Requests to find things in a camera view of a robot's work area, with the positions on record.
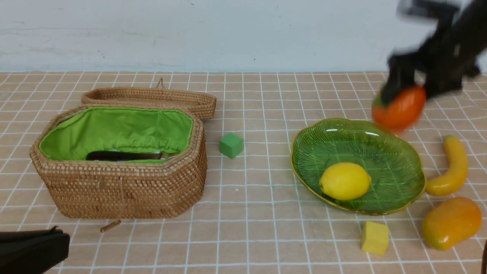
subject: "dark object inside basket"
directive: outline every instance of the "dark object inside basket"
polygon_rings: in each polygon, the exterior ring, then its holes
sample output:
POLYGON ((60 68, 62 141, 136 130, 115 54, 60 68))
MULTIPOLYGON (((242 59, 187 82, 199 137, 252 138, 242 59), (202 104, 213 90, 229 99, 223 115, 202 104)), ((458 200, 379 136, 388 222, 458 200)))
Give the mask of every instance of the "dark object inside basket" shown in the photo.
POLYGON ((137 153, 121 151, 93 151, 86 155, 87 161, 123 162, 134 160, 169 160, 174 154, 168 153, 137 153))

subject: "green cube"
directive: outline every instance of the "green cube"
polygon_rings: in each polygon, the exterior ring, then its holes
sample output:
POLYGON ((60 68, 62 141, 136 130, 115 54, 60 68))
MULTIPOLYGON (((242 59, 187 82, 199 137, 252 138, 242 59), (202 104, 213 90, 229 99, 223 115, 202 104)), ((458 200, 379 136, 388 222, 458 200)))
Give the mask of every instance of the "green cube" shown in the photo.
POLYGON ((244 150, 244 140, 240 136, 229 133, 220 140, 220 153, 234 159, 244 150))

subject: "yellow cube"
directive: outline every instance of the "yellow cube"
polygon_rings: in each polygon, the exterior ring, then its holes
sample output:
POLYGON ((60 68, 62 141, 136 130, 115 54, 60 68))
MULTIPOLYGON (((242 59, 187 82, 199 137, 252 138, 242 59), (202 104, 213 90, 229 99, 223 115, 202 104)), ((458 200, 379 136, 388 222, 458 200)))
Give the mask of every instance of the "yellow cube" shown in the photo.
POLYGON ((389 246, 389 228, 385 224, 367 221, 362 229, 362 251, 384 255, 389 246))

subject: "green glass plate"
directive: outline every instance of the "green glass plate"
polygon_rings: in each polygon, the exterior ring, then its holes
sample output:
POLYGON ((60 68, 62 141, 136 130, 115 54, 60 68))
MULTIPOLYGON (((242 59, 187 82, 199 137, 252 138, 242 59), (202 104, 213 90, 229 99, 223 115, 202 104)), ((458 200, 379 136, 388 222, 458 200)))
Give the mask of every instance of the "green glass plate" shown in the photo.
POLYGON ((301 183, 322 201, 368 215, 400 211, 418 199, 426 187, 416 150, 368 121, 329 118, 301 130, 293 140, 291 166, 301 183), (367 171, 372 178, 367 194, 340 201, 321 191, 321 175, 339 162, 352 162, 367 171))

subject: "beige table surface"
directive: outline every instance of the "beige table surface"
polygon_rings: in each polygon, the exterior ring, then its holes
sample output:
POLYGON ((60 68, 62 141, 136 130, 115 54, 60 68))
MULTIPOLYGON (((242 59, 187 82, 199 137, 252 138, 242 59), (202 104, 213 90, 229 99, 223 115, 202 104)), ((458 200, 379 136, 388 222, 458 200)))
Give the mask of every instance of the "beige table surface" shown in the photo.
MULTIPOLYGON (((425 248, 421 220, 445 198, 421 197, 383 217, 325 206, 294 177, 290 142, 324 117, 370 119, 382 72, 359 73, 0 73, 0 231, 58 225, 72 236, 69 258, 49 273, 62 274, 479 274, 484 226, 446 252, 425 248), (28 152, 47 122, 80 104, 95 87, 155 85, 206 91, 218 98, 205 121, 208 173, 204 196, 174 219, 124 220, 101 234, 108 220, 60 214, 28 152), (218 152, 223 133, 245 139, 230 160, 218 152), (387 222, 384 256, 360 250, 365 220, 387 222)), ((418 150, 425 173, 447 167, 441 135, 455 134, 467 148, 468 181, 458 192, 487 200, 487 76, 467 82, 463 94, 431 102, 404 139, 418 150)))

